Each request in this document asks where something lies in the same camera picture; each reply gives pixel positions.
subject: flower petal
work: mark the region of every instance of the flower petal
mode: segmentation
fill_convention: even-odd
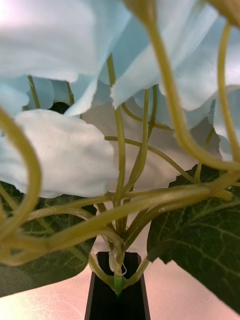
[[[41,197],[98,196],[117,178],[113,147],[94,125],[41,109],[21,112],[15,122],[39,159]],[[0,180],[26,192],[27,170],[6,137],[0,138]]]
[[[98,77],[91,75],[80,75],[77,81],[70,83],[75,103],[64,114],[77,116],[90,109],[97,85]]]
[[[54,88],[52,82],[49,79],[38,78],[33,76],[32,80],[34,82],[38,102],[41,109],[50,109],[54,103]],[[32,91],[29,93],[29,109],[36,109],[36,104],[34,102],[34,97]]]
[[[135,102],[139,105],[139,107],[144,108],[144,90],[139,91],[134,95]],[[149,107],[148,113],[152,114],[153,109],[153,91],[149,91]],[[198,125],[205,117],[208,116],[210,112],[210,108],[212,105],[212,100],[208,100],[199,108],[193,111],[184,110],[186,124],[188,129],[192,129],[196,125]],[[168,127],[174,129],[172,119],[168,109],[168,102],[166,97],[161,94],[160,90],[157,89],[157,109],[156,109],[156,120],[158,120],[161,124],[167,125]]]
[[[240,89],[235,90],[227,95],[228,104],[235,128],[235,132],[238,138],[238,142],[240,143]],[[216,99],[215,109],[214,109],[214,118],[213,118],[213,126],[215,132],[220,137],[219,150],[224,160],[233,160],[229,140],[228,133],[225,127],[224,119],[222,116],[221,106],[219,99]]]
[[[119,0],[7,0],[0,12],[0,76],[68,81],[101,70],[131,17]]]
[[[192,0],[157,2],[158,29],[173,70],[188,61],[218,17],[216,11],[209,5],[203,10],[194,11],[196,3],[197,1]],[[155,53],[149,44],[116,81],[112,89],[114,106],[117,107],[138,91],[157,83],[160,84],[161,92],[165,94]]]
[[[54,90],[54,101],[53,102],[64,102],[69,105],[69,92],[66,81],[52,80],[51,84]]]

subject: black vase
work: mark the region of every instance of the black vase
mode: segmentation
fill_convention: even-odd
[[[96,256],[102,270],[113,276],[109,267],[109,253],[99,252]],[[136,272],[140,262],[141,257],[138,253],[125,253],[123,263],[127,269],[124,275],[126,279]],[[115,292],[93,272],[84,320],[150,320],[144,275],[138,282],[123,290],[120,296],[116,296]]]

